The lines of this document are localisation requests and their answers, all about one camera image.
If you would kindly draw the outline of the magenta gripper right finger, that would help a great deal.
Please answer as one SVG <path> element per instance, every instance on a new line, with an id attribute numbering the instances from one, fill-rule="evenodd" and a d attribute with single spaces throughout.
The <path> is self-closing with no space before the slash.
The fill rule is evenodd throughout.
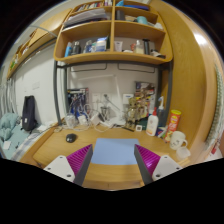
<path id="1" fill-rule="evenodd" d="M 134 155 L 145 185 L 182 169 L 168 155 L 159 156 L 140 145 L 134 146 Z"/>

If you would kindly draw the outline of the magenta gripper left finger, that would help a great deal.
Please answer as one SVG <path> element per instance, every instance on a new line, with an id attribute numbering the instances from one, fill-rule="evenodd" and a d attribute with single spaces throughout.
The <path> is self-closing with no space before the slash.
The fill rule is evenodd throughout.
<path id="1" fill-rule="evenodd" d="M 81 186 L 92 155 L 92 145 L 87 145 L 68 156 L 59 155 L 44 170 Z"/>

